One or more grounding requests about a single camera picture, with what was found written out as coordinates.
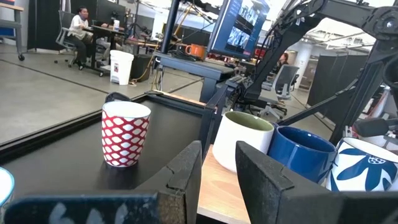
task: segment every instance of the blue mug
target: blue mug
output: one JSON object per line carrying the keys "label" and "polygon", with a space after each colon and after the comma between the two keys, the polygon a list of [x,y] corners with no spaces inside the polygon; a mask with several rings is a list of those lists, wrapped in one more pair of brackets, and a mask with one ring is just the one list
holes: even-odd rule
{"label": "blue mug", "polygon": [[288,126],[275,130],[268,150],[268,156],[318,184],[330,171],[336,154],[336,147],[327,140]]}

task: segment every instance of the monitor screen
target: monitor screen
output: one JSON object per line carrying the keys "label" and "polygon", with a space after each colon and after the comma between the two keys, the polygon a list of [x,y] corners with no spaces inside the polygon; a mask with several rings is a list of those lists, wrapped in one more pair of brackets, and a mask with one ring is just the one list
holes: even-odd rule
{"label": "monitor screen", "polygon": [[265,0],[224,0],[208,51],[250,58],[268,12]]}

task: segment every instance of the orange mug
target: orange mug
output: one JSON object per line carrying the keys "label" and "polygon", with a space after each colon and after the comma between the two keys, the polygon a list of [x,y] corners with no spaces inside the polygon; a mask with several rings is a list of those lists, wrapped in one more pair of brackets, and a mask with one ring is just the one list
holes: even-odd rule
{"label": "orange mug", "polygon": [[185,47],[185,52],[190,55],[200,57],[202,60],[206,57],[206,47],[192,44]]}

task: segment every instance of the mug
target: mug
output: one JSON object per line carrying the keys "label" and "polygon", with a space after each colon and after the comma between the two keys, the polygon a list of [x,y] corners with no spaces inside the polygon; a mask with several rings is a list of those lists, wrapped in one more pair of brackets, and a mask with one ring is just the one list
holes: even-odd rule
{"label": "mug", "polygon": [[185,52],[187,54],[200,57],[202,60],[206,57],[206,47],[201,45],[192,44],[185,47]]}
{"label": "mug", "polygon": [[14,191],[14,177],[6,169],[0,167],[0,223]]}
{"label": "mug", "polygon": [[139,103],[113,101],[102,112],[102,150],[114,167],[134,165],[141,155],[149,126],[150,109]]}
{"label": "mug", "polygon": [[280,126],[275,130],[268,156],[308,180],[321,184],[336,153],[334,145],[315,134]]}
{"label": "mug", "polygon": [[397,178],[398,156],[377,145],[343,138],[326,180],[332,191],[386,191]]}
{"label": "mug", "polygon": [[213,155],[223,167],[236,172],[236,141],[244,141],[267,154],[273,133],[273,125],[264,119],[237,111],[227,112],[217,132]]}

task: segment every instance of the trash can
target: trash can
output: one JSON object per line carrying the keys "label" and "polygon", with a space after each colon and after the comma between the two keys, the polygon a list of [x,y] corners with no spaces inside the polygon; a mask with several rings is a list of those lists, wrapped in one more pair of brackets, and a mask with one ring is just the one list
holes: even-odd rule
{"label": "trash can", "polygon": [[128,85],[134,56],[119,50],[111,50],[111,82]]}
{"label": "trash can", "polygon": [[131,64],[130,78],[140,78],[142,76],[140,79],[138,79],[138,82],[143,82],[147,80],[151,71],[151,65],[149,65],[148,69],[146,68],[148,66],[148,63],[150,62],[151,57],[151,55],[146,54],[136,55],[134,61]]}

